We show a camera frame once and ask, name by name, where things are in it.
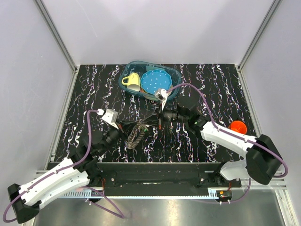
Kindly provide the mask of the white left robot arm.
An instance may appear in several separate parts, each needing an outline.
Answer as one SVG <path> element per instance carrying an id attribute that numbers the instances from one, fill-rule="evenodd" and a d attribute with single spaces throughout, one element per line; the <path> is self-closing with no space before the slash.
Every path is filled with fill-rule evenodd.
<path id="1" fill-rule="evenodd" d="M 72 151 L 51 170 L 23 185 L 8 187 L 10 203 L 3 214 L 3 221 L 9 223 L 7 213 L 10 208 L 15 221 L 25 223 L 36 217 L 50 202 L 83 186 L 97 186 L 103 182 L 98 157 L 112 147 L 120 138 L 126 138 L 138 122 L 121 122 L 102 117 L 110 125 L 107 132 L 92 131 L 90 118 L 87 118 L 88 135 L 78 148 Z"/>

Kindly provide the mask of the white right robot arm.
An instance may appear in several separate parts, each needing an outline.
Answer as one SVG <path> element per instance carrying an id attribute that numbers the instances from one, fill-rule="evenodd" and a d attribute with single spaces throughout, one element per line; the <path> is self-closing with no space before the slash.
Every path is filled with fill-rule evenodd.
<path id="1" fill-rule="evenodd" d="M 243 157 L 242 160 L 219 165 L 213 176 L 218 186 L 222 187 L 234 179 L 242 178 L 268 185 L 283 164 L 270 137 L 264 134 L 259 137 L 241 134 L 212 122 L 195 109 L 177 105 L 176 109 L 163 110 L 159 106 L 143 120 L 144 124 L 157 128 L 172 122 L 183 123 L 185 129 L 196 137 L 221 145 Z"/>

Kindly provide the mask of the silver metal key disc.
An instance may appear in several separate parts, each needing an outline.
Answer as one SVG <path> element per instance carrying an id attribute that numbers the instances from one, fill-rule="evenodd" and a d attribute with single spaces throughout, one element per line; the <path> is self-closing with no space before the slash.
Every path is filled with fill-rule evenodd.
<path id="1" fill-rule="evenodd" d="M 133 128 L 133 130 L 130 132 L 127 141 L 126 141 L 126 146 L 127 149 L 129 150 L 133 150 L 135 149 L 135 147 L 141 142 L 141 140 L 143 139 L 144 135 L 146 132 L 143 132 L 142 130 L 140 130 L 140 124 L 139 123 L 137 126 L 135 126 Z"/>

